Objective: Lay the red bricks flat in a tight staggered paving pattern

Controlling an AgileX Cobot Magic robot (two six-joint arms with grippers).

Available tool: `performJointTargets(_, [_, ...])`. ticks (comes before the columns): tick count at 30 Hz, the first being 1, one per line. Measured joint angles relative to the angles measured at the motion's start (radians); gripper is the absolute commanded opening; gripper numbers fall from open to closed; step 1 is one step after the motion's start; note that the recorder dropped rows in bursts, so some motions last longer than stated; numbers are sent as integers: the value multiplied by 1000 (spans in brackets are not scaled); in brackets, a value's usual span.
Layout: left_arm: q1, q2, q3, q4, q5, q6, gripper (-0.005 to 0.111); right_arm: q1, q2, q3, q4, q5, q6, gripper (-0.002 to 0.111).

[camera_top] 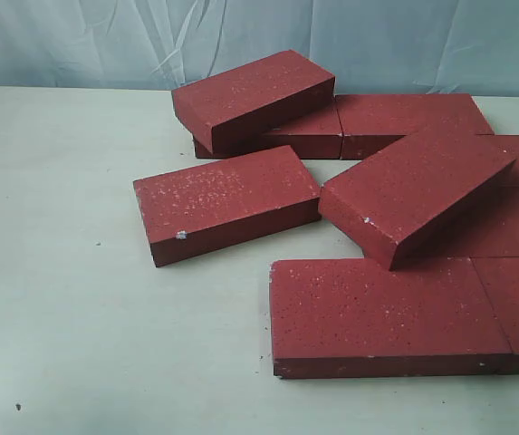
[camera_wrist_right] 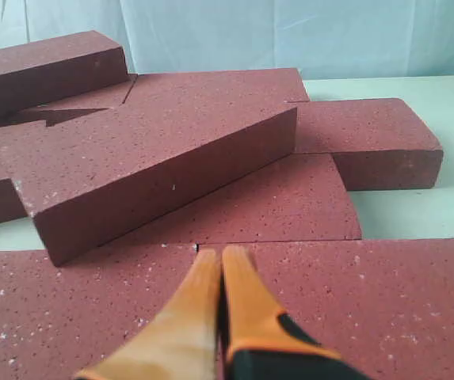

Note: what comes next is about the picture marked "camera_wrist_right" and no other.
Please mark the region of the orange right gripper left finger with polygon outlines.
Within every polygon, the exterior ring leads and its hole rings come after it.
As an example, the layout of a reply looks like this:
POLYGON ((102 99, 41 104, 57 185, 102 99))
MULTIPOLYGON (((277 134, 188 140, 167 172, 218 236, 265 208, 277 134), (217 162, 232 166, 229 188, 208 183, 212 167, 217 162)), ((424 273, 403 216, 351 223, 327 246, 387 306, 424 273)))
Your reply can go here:
POLYGON ((142 331, 75 379, 214 379, 221 265, 200 251, 172 298, 142 331))

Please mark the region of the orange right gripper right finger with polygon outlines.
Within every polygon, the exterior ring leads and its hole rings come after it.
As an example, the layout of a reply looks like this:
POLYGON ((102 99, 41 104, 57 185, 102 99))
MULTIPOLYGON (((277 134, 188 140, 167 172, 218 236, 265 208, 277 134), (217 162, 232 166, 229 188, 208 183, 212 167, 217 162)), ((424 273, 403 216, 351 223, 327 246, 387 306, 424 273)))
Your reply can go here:
POLYGON ((367 379, 310 337, 262 282, 246 248, 222 252, 227 379, 367 379))

